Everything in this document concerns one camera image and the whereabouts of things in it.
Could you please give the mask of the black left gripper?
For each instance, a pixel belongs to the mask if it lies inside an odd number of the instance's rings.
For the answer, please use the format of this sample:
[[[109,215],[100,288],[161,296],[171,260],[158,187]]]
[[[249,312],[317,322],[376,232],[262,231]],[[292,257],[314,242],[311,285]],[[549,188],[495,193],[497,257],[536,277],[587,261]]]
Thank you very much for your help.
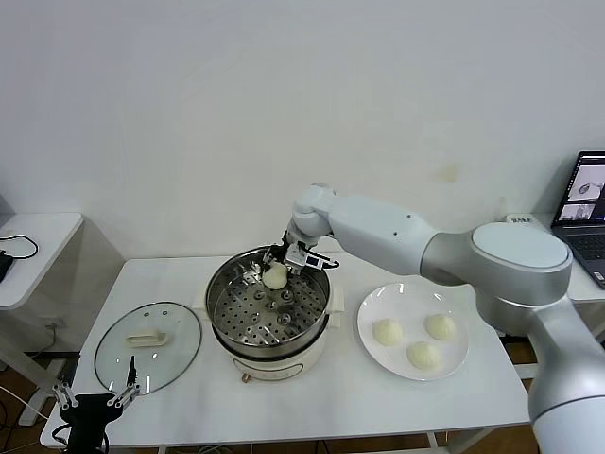
[[[108,453],[109,437],[106,428],[119,419],[127,407],[140,393],[137,382],[135,356],[130,357],[126,388],[116,395],[112,393],[74,395],[67,382],[56,382],[53,394],[60,403],[60,417],[64,424],[60,430],[68,429],[69,435],[63,453]]]

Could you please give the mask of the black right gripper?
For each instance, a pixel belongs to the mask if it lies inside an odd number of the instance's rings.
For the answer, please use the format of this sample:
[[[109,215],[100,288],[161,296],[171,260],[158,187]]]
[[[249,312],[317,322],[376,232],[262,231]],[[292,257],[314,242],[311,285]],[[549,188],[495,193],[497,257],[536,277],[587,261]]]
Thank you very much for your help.
[[[298,237],[289,230],[286,230],[281,244],[271,245],[267,248],[262,259],[262,267],[264,270],[269,270],[273,264],[282,263],[283,259],[286,259],[285,264],[288,266],[289,271],[292,274],[299,275],[303,270],[303,265],[297,261],[289,260],[298,255]]]

